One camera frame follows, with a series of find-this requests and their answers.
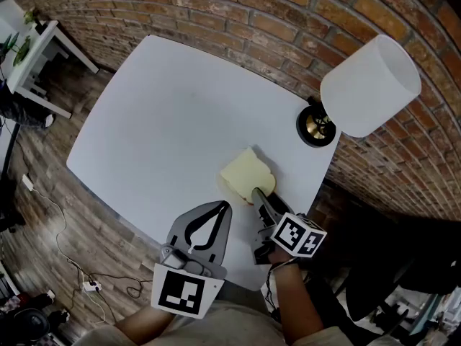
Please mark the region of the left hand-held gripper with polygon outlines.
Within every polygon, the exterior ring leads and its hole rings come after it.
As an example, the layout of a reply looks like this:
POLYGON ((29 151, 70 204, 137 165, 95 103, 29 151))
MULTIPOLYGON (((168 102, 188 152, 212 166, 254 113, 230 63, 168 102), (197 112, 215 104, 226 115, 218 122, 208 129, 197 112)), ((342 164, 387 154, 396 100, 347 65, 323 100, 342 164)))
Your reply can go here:
POLYGON ((227 275, 220 265, 232 215, 231 205, 219 200, 197 206, 173 222, 167 236, 170 245, 161 247, 161 261, 153 271, 152 307, 194 319, 205 317, 227 275), (211 232, 198 243, 204 237, 198 231, 207 223, 212 223, 211 232))

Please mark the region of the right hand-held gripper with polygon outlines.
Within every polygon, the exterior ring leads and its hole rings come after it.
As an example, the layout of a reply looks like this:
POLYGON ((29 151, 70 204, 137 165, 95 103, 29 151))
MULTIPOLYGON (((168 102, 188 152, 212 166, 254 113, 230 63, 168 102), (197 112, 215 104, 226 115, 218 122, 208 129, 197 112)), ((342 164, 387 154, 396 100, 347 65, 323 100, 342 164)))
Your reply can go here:
POLYGON ((253 207, 266 228, 253 244, 255 265, 268 265, 269 254, 278 246, 292 257, 312 258, 327 236, 319 225, 294 210, 275 192, 268 196, 257 188, 251 192, 253 207))

